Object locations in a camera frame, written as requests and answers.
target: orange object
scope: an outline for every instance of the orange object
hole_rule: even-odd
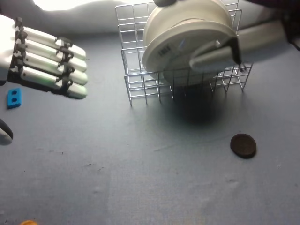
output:
[[[38,224],[31,220],[27,220],[27,221],[22,222],[20,225],[38,225]]]

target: metal wire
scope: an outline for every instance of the metal wire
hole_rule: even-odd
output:
[[[238,4],[239,0],[232,0],[231,3],[225,4],[232,19],[232,28],[237,32],[237,35],[242,15],[242,10],[238,9]],[[121,55],[125,71],[124,81],[130,105],[132,105],[133,98],[145,98],[146,103],[148,102],[147,97],[149,96],[158,96],[159,101],[161,101],[163,95],[171,95],[174,99],[175,80],[180,78],[176,76],[175,79],[175,72],[177,72],[177,70],[171,71],[173,83],[169,85],[165,82],[163,72],[148,73],[143,67],[142,58],[146,49],[146,47],[143,46],[143,30],[154,8],[155,4],[153,2],[122,5],[115,8],[122,47]],[[243,72],[241,72],[239,66],[234,66],[219,73],[208,81],[208,87],[211,89],[212,94],[215,93],[218,87],[223,87],[225,92],[227,92],[229,86],[234,84],[239,84],[243,91],[252,66],[253,64],[245,65],[246,70]],[[184,78],[187,79],[186,87],[188,87],[192,76],[191,71],[189,69],[181,70],[185,70],[185,74],[187,74]],[[203,74],[194,74],[193,76],[202,76],[203,81]]]

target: metal wire basket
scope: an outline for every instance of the metal wire basket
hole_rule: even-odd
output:
[[[223,0],[230,16],[232,18],[232,28],[237,32],[240,25],[242,10],[238,9],[239,0]],[[130,105],[134,98],[147,98],[150,96],[158,96],[161,101],[163,95],[170,95],[175,98],[175,77],[176,74],[182,74],[183,70],[169,71],[173,75],[173,83],[166,84],[163,80],[162,73],[165,71],[157,71],[155,73],[148,73],[145,71],[142,63],[143,53],[146,46],[143,46],[143,30],[147,19],[155,8],[153,2],[122,5],[115,8],[118,19],[118,30],[121,40],[121,55],[125,70],[125,85],[128,93]],[[206,83],[201,84],[203,87],[211,89],[214,94],[217,87],[223,87],[225,92],[228,91],[229,86],[238,84],[243,91],[253,64],[246,64],[246,70],[241,72],[239,66],[227,68],[221,73],[217,74],[214,78]],[[202,76],[190,69],[184,69],[187,74],[187,84],[185,88],[189,88],[190,80],[193,76]]]

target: gray table surface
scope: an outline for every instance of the gray table surface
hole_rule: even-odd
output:
[[[82,101],[22,88],[1,118],[0,224],[282,225],[300,221],[300,54],[256,63],[242,94],[130,107],[116,35],[78,38],[88,54]],[[257,142],[251,160],[229,147]]]

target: robotic hand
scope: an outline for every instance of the robotic hand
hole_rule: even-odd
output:
[[[159,7],[175,4],[177,0],[154,0]],[[214,73],[242,62],[264,60],[284,52],[288,44],[295,44],[300,37],[300,1],[248,0],[264,6],[283,10],[282,18],[240,30],[229,40],[212,40],[193,54],[189,65],[199,73]]]
[[[0,85],[8,81],[68,98],[87,96],[86,53],[82,48],[66,38],[24,27],[21,18],[0,15],[0,24],[0,68],[8,70],[0,77]],[[0,120],[0,144],[10,144],[12,139],[11,129]]]

